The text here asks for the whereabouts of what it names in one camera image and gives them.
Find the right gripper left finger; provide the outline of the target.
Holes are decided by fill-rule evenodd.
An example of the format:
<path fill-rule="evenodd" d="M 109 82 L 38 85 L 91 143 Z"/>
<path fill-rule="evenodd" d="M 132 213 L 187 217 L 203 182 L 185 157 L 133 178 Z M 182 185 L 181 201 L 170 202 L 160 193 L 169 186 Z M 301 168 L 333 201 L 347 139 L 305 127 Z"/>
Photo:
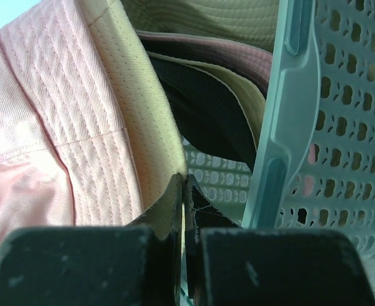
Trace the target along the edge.
<path fill-rule="evenodd" d="M 165 192 L 132 226 L 142 226 L 141 301 L 178 302 L 182 256 L 183 178 L 172 175 Z"/>

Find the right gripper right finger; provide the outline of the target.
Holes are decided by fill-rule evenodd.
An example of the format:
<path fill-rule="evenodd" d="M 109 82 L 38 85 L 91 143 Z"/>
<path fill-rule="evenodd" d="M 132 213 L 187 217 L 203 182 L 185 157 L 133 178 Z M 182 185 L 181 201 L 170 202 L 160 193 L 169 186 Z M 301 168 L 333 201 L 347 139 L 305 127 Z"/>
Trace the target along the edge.
<path fill-rule="evenodd" d="M 218 210 L 202 193 L 194 175 L 184 187 L 185 255 L 188 297 L 196 301 L 200 263 L 200 232 L 204 228 L 237 228 L 238 225 Z"/>

